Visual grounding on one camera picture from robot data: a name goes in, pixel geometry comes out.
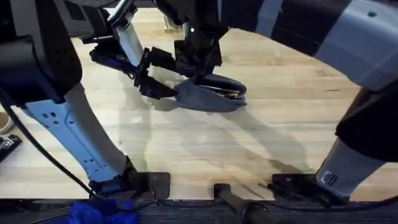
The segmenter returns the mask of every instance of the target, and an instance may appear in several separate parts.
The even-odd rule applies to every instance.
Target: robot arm
[[[70,37],[98,43],[90,53],[94,61],[132,74],[134,86],[154,98],[175,96],[176,91],[178,97],[188,96],[196,88],[199,96],[209,86],[244,94],[240,83],[211,74],[214,66],[221,65],[218,40],[229,27],[257,32],[315,57],[363,86],[338,125],[339,138],[317,175],[308,185],[298,187],[286,184],[288,178],[274,178],[270,187],[276,194],[290,191],[312,198],[311,189],[321,195],[318,198],[327,198],[324,204],[338,205],[385,162],[398,161],[390,149],[392,130],[398,123],[393,116],[398,109],[391,103],[397,95],[394,72],[398,67],[394,63],[398,59],[398,19],[393,3],[157,0],[154,3],[175,24],[191,28],[186,29],[185,40],[175,42],[175,60],[160,49],[142,49],[130,23],[136,10],[132,3],[121,1],[112,16],[102,9],[61,0],[0,3],[6,17],[1,23],[5,32],[0,37],[0,53],[8,55],[0,60],[0,86],[6,93],[2,103],[19,106],[48,128],[85,168],[98,193],[132,189],[137,172],[107,137],[84,97],[81,65]],[[170,89],[147,76],[150,64],[191,81],[184,83],[185,89]],[[219,100],[219,96],[209,98],[211,94],[215,95],[206,91],[203,98]],[[222,103],[239,107],[244,105],[240,100],[223,98]]]
[[[258,0],[218,1],[218,6],[222,24],[257,32],[319,59],[363,87],[338,125],[338,139],[314,180],[329,196],[317,195],[316,200],[326,206],[342,204],[383,164],[398,161],[393,147],[398,96],[396,3]],[[301,177],[274,175],[269,187],[276,194],[305,192],[311,198],[314,194],[305,188],[314,188],[300,187]]]

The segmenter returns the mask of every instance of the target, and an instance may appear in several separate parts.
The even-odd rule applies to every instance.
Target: sticker
[[[321,182],[326,184],[327,186],[331,187],[336,182],[337,176],[332,172],[326,170],[321,178]]]

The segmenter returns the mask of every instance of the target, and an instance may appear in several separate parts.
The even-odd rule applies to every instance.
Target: gray robot arm
[[[367,0],[251,3],[257,7],[244,1],[218,1],[221,23],[257,32],[319,59],[363,87],[339,124],[338,139],[315,180],[332,197],[337,197],[336,202],[326,203],[344,203],[375,170],[398,159],[395,137],[391,134],[397,125],[393,115],[398,95],[396,3]],[[277,180],[278,177],[283,175],[275,175],[274,184],[286,187],[283,184],[286,182]]]

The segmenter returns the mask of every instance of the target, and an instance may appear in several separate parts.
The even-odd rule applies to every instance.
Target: wooden table
[[[143,45],[174,52],[181,34],[164,32],[156,9],[133,19]],[[93,45],[73,40],[83,65],[86,94],[113,142],[138,170],[170,172],[170,198],[209,199],[214,183],[226,182],[244,198],[272,199],[257,186],[274,173],[314,173],[335,140],[335,126],[358,92],[336,70],[257,34],[231,30],[221,41],[223,66],[216,73],[243,82],[248,105],[217,114],[174,108],[170,100],[149,100],[127,76],[91,62]],[[152,76],[167,83],[182,77],[161,68]],[[88,182],[63,146],[20,110],[28,129],[64,166]],[[388,164],[353,195],[380,200],[398,192]],[[86,198],[76,183],[51,165],[26,140],[0,164],[1,198]]]

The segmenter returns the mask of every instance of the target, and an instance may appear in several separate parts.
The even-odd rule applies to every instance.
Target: black clamp
[[[338,198],[316,183],[316,174],[274,174],[267,186],[276,200],[318,203],[325,208],[342,206],[349,198]]]

